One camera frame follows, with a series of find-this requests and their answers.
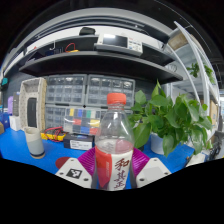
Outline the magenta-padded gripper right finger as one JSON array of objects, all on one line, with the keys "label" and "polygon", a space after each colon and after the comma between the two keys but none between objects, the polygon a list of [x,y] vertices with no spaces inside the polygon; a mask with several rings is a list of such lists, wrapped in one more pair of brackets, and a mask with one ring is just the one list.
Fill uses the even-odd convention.
[{"label": "magenta-padded gripper right finger", "polygon": [[158,159],[149,158],[138,149],[134,149],[131,161],[131,187],[146,186],[170,175],[169,169]]}]

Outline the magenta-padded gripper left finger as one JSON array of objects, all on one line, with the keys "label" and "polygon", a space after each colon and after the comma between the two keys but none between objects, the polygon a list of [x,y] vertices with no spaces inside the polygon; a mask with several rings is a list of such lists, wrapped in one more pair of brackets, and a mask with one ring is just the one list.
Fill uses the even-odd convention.
[{"label": "magenta-padded gripper left finger", "polygon": [[95,189],[97,187],[95,148],[89,149],[78,158],[61,157],[56,160],[55,164],[58,168],[56,176],[84,188]]}]

